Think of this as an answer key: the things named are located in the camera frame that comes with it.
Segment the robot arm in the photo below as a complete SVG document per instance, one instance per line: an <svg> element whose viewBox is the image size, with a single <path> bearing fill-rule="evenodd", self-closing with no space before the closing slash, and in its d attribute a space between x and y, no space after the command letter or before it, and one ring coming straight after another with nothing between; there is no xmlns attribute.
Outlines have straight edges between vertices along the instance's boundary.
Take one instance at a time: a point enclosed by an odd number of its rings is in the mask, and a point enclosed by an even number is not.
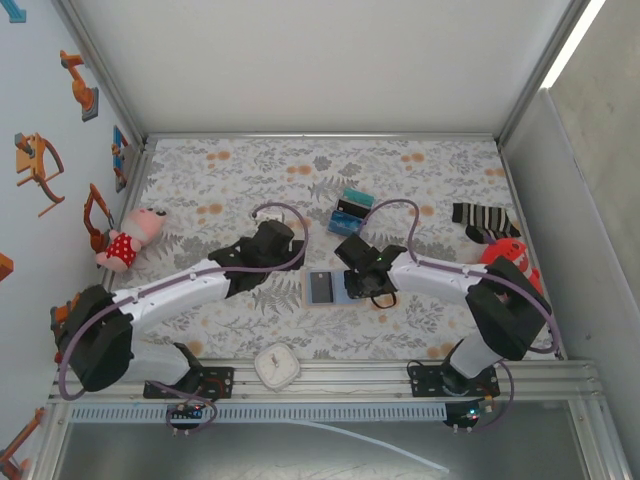
<svg viewBox="0 0 640 480"><path fill-rule="evenodd" d="M469 307L478 333L460 341L442 365L443 382L453 394L466 392L474 378L500 359L522 360L545 324L526 299L483 278L484 274L516 284L551 312L544 298L504 257L491 265L461 265L426 257L416 262L404 247L390 245L380 252L355 234L335 253L350 268L345 286L351 298L405 291Z"/></svg>
<svg viewBox="0 0 640 480"><path fill-rule="evenodd" d="M200 365L189 349L177 343L155 345L142 337L188 308L224 300L263 283L269 271L261 269L292 261L301 251L304 242L293 236L289 227L269 220L258 226L253 237L243 237L162 280L113 293L100 285L89 287L75 300L66 321L54 328L58 350L64 354L76 332L97 312L111 307L113 311L81 337L70 357L84 389L95 392L116 381L155 380L192 393L199 386ZM300 268L303 261L300 257L288 269ZM114 308L127 298L134 300Z"/></svg>

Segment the striped sock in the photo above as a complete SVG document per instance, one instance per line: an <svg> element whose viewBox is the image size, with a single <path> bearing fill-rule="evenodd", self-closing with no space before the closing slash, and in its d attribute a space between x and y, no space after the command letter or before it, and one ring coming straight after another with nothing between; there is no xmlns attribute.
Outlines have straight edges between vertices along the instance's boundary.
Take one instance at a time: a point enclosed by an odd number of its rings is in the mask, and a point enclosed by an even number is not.
<svg viewBox="0 0 640 480"><path fill-rule="evenodd" d="M451 220L468 225L465 233L476 243L487 243L487 236L495 240L520 236L518 229L509 221L507 211L500 207L454 203Z"/></svg>

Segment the square clock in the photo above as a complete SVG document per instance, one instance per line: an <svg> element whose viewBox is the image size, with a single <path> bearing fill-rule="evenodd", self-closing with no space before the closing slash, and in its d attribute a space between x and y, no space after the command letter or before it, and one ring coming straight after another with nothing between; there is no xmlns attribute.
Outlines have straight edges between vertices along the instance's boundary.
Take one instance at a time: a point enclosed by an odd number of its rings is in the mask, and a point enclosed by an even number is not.
<svg viewBox="0 0 640 480"><path fill-rule="evenodd" d="M284 343L276 343L260 352L255 366L264 386L276 392L300 375L300 362Z"/></svg>

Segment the stuffed toy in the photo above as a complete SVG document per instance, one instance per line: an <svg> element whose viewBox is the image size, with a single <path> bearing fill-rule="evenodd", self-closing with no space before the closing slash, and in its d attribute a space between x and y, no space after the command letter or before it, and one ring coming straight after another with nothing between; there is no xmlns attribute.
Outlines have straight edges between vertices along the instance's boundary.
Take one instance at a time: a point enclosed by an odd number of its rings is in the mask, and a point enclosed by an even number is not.
<svg viewBox="0 0 640 480"><path fill-rule="evenodd" d="M117 273L126 271L142 247L148 245L162 230L166 213L153 208L137 208L122 222L122 232L111 230L111 245L96 255L96 262Z"/></svg>
<svg viewBox="0 0 640 480"><path fill-rule="evenodd" d="M480 257L480 263L489 265L500 256L513 262L524 276L529 279L536 290L542 294L540 271L537 268L531 267L529 257L527 256L527 246L524 243L515 238L501 238L496 240L494 244L486 248L482 257Z"/></svg>

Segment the floral tablecloth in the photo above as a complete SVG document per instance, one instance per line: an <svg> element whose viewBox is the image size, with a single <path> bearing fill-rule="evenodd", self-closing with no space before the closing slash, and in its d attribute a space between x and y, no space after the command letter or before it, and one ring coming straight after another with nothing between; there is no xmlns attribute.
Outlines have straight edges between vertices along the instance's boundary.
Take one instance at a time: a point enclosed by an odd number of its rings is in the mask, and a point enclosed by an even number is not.
<svg viewBox="0 0 640 480"><path fill-rule="evenodd" d="M253 235L249 213L269 200L304 215L311 233L305 267L341 269L333 250L343 238L326 228L347 186L378 201L414 200L420 206L416 251L444 260L473 263L484 249L451 222L452 203L501 206L516 219L493 142L166 139L157 143L151 162L140 203L166 209L167 223L133 267L116 276L114 288L160 279ZM412 214L406 206L389 206L363 237L379 248L404 245ZM290 214L286 219L300 238L299 222ZM307 308L301 280L301 272L274 273L251 292L166 320L149 339L180 341L207 358L253 358L284 342L301 359L436 359L475 329L466 307L410 293L385 310L370 301ZM539 340L548 341L546 332Z"/></svg>

